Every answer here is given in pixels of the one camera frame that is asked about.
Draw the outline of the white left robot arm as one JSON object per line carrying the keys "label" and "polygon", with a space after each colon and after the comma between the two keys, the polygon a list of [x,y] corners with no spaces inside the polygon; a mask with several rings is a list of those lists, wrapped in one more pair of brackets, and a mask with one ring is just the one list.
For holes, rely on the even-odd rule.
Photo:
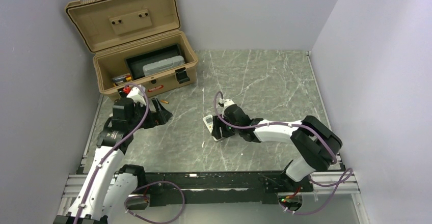
{"label": "white left robot arm", "polygon": [[129,194],[147,184],[143,166],[120,166],[133,133],[166,124],[173,116],[156,98],[150,110],[144,99],[120,98],[98,135],[93,163],[75,201],[54,223],[112,223]]}

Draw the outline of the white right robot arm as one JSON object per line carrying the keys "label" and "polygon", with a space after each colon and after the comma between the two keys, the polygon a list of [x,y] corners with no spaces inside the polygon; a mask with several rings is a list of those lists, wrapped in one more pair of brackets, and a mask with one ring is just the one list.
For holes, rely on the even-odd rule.
{"label": "white right robot arm", "polygon": [[336,164],[343,145],[335,133],[311,115],[294,122],[252,119],[237,104],[229,103],[211,119],[211,135],[216,140],[237,134],[247,142],[293,143],[300,156],[285,167],[281,176],[281,185],[287,191],[295,190],[311,173]]}

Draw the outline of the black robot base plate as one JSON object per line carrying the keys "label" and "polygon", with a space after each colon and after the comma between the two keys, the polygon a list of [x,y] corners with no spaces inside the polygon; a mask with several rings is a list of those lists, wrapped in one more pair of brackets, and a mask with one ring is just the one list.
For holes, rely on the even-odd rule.
{"label": "black robot base plate", "polygon": [[145,195],[151,207],[171,204],[277,204],[289,195],[313,192],[308,178],[290,182],[283,171],[146,172],[132,194]]}

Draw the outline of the white remote control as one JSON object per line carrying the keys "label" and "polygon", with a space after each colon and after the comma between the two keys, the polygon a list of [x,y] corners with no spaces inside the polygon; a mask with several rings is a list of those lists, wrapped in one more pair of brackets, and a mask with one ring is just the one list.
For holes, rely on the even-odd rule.
{"label": "white remote control", "polygon": [[214,141],[217,142],[225,138],[223,135],[223,123],[218,116],[207,115],[203,118],[203,122]]}

